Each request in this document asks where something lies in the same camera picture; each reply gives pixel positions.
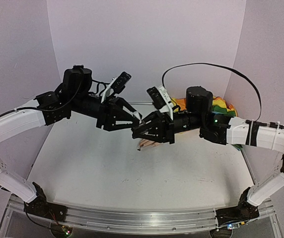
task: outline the rainbow fabric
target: rainbow fabric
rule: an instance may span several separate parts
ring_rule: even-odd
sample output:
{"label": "rainbow fabric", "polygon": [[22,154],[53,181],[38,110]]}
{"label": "rainbow fabric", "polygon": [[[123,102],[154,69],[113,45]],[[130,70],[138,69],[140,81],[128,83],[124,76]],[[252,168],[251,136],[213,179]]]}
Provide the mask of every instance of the rainbow fabric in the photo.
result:
{"label": "rainbow fabric", "polygon": [[[186,99],[185,98],[182,98],[182,99],[173,98],[173,100],[181,107],[181,111],[186,110]],[[229,115],[233,117],[238,116],[236,108],[232,104],[227,106],[226,101],[221,97],[213,98],[213,110],[212,111],[214,113],[220,113],[220,114]]]}

